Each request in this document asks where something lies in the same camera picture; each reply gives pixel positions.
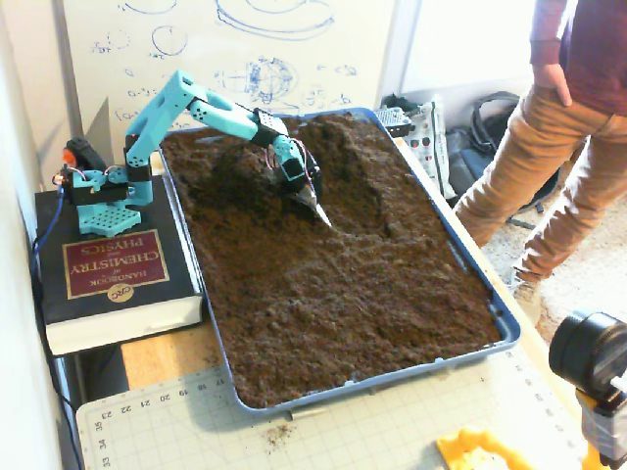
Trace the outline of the bare person hand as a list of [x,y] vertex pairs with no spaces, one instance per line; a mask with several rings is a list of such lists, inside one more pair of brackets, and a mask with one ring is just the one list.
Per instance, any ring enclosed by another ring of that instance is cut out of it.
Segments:
[[569,87],[560,64],[533,65],[532,73],[535,86],[555,91],[564,107],[572,105]]

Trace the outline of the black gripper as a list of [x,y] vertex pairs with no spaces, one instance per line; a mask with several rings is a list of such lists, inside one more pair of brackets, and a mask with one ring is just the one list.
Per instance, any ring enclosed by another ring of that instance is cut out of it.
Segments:
[[309,208],[321,221],[328,227],[332,223],[324,211],[321,204],[317,201],[322,197],[322,173],[320,167],[315,164],[310,166],[305,174],[303,187],[292,195],[292,200]]

